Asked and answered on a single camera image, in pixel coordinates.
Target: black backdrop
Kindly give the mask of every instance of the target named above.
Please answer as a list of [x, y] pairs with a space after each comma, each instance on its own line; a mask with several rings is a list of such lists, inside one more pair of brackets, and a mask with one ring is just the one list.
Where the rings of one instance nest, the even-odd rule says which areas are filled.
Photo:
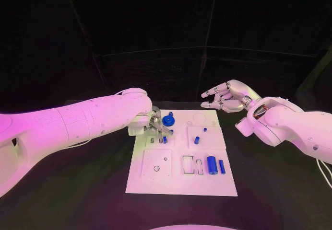
[[332, 39], [327, 0], [106, 2], [30, 0], [1, 7], [2, 112], [128, 87], [153, 101], [202, 101], [238, 79], [291, 99]]

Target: table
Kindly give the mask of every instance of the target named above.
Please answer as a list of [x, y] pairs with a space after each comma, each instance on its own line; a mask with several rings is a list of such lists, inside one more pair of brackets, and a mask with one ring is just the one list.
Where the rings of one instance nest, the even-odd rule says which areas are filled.
[[[199, 103], [153, 103], [202, 109]], [[238, 197], [125, 194], [134, 137], [122, 129], [49, 155], [0, 199], [0, 229], [150, 230], [177, 224], [239, 230], [332, 229], [332, 189], [290, 142], [265, 145], [216, 112]]]

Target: large blue cylinder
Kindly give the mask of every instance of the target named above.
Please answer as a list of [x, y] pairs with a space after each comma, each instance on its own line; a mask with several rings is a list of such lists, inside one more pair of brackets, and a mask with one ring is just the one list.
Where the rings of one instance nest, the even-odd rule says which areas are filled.
[[215, 174], [217, 174], [216, 158], [212, 157], [212, 156], [209, 156], [209, 157], [206, 158], [206, 160], [207, 160], [209, 174], [210, 174], [210, 175], [215, 175]]

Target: blue object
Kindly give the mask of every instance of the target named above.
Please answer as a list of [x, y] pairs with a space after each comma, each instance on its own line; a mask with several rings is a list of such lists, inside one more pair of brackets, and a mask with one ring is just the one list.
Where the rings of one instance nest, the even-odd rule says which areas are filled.
[[199, 144], [199, 137], [194, 138], [193, 143], [197, 145]]
[[222, 160], [219, 160], [219, 170], [220, 170], [220, 174], [226, 174]]
[[217, 174], [217, 168], [216, 168], [216, 158], [215, 157], [207, 157], [207, 169], [209, 169], [209, 174], [215, 175]]
[[174, 118], [171, 112], [168, 112], [167, 116], [163, 117], [161, 122], [164, 126], [171, 126], [174, 124]]

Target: robotic hand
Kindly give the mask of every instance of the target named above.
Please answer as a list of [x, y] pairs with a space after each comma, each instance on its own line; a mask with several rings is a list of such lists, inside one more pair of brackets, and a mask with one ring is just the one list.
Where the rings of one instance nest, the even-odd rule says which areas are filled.
[[147, 92], [131, 88], [67, 106], [23, 114], [0, 114], [0, 197], [36, 163], [53, 152], [128, 127], [129, 136], [144, 130], [171, 131], [160, 121]]
[[203, 102], [203, 108], [222, 109], [226, 113], [248, 111], [235, 124], [245, 137], [254, 133], [271, 146], [287, 140], [306, 155], [332, 164], [332, 114], [304, 112], [280, 97], [261, 98], [236, 80], [215, 86], [200, 96], [212, 94], [215, 101]]

